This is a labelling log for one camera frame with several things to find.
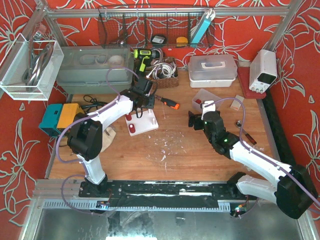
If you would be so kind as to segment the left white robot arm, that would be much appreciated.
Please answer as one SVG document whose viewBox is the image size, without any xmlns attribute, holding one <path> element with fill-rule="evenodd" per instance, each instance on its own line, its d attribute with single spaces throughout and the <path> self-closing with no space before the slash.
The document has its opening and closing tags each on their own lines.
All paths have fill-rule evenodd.
<svg viewBox="0 0 320 240">
<path fill-rule="evenodd" d="M 104 107 L 90 114 L 78 113 L 71 125 L 67 145 L 85 169 L 85 178 L 93 185 L 101 185 L 107 180 L 99 154 L 103 145 L 103 132 L 120 117 L 138 109 L 152 109 L 155 93 L 150 92 L 155 83 L 141 77 L 135 85 L 117 94 Z"/>
</svg>

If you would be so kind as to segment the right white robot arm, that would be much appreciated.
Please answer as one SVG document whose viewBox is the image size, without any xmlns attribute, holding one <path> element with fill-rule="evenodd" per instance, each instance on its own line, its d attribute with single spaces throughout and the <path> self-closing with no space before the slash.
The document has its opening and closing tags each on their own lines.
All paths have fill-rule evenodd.
<svg viewBox="0 0 320 240">
<path fill-rule="evenodd" d="M 188 126 L 202 130 L 218 154 L 263 177 L 258 179 L 238 172 L 230 178 L 232 191 L 272 202 L 292 219 L 300 218 L 316 202 L 318 192 L 305 167 L 282 163 L 252 148 L 237 135 L 226 131 L 219 111 L 188 112 Z"/>
</svg>

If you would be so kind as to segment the orange black handled pliers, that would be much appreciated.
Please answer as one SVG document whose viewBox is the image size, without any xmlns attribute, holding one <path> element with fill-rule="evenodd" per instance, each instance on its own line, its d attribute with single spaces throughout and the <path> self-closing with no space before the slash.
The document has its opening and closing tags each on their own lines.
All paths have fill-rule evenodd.
<svg viewBox="0 0 320 240">
<path fill-rule="evenodd" d="M 177 103 L 177 102 L 175 102 L 175 101 L 173 101 L 171 99 L 164 98 L 164 97 L 161 97 L 161 96 L 156 95 L 156 94 L 154 96 L 155 96 L 155 98 L 157 100 L 159 100 L 160 102 L 162 102 L 163 104 L 165 104 L 166 106 L 168 106 L 168 107 L 170 107 L 172 109 L 178 110 L 179 107 L 180 107 L 179 103 Z"/>
</svg>

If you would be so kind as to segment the white peg base plate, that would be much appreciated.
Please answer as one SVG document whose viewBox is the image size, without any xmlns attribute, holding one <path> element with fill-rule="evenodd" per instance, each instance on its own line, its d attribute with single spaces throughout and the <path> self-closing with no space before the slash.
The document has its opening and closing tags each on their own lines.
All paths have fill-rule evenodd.
<svg viewBox="0 0 320 240">
<path fill-rule="evenodd" d="M 135 126 L 135 133 L 130 134 L 129 132 L 129 135 L 131 137 L 139 134 L 143 134 L 149 131 L 153 131 L 159 128 L 158 121 L 152 109 L 143 111 L 142 116 L 140 118 L 138 118 L 136 114 L 131 114 L 131 113 L 129 114 L 132 116 L 131 121 L 127 121 L 126 115 L 125 115 L 125 121 L 128 128 L 128 132 L 129 132 L 128 125 L 133 124 Z"/>
</svg>

